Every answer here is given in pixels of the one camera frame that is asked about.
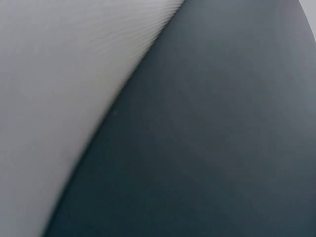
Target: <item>white ribbed fabric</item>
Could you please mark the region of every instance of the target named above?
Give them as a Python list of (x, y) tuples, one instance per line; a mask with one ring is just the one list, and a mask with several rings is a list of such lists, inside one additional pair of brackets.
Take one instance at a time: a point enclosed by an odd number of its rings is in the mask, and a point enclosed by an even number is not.
[(300, 0), (300, 3), (316, 40), (316, 1)]
[(182, 1), (0, 2), (1, 237), (41, 234), (96, 124)]

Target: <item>ribbed texture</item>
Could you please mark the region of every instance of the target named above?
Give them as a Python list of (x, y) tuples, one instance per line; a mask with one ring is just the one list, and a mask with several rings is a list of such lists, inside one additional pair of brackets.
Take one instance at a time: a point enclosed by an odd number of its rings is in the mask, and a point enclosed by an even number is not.
[(37, 237), (97, 122), (183, 0), (0, 3), (0, 236)]

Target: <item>dark gray fabric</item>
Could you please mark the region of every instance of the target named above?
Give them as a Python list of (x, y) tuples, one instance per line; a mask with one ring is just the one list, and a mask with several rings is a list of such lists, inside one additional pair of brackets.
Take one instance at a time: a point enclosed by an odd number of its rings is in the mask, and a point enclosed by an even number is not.
[(186, 0), (47, 237), (314, 237), (316, 44), (297, 0)]

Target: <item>dark teal fabric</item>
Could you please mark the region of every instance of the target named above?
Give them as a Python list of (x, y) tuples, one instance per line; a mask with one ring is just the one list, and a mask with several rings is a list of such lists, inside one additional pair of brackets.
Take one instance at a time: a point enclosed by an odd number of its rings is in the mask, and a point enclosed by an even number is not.
[(186, 0), (45, 236), (316, 236), (316, 44), (299, 2)]

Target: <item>fabric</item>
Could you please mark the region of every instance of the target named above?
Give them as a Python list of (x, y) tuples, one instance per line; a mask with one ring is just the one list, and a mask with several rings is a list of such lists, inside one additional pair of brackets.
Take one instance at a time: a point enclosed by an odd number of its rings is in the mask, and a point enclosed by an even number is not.
[(296, 0), (186, 0), (47, 237), (314, 237), (316, 43)]
[(1, 237), (40, 236), (104, 112), (181, 3), (1, 1)]

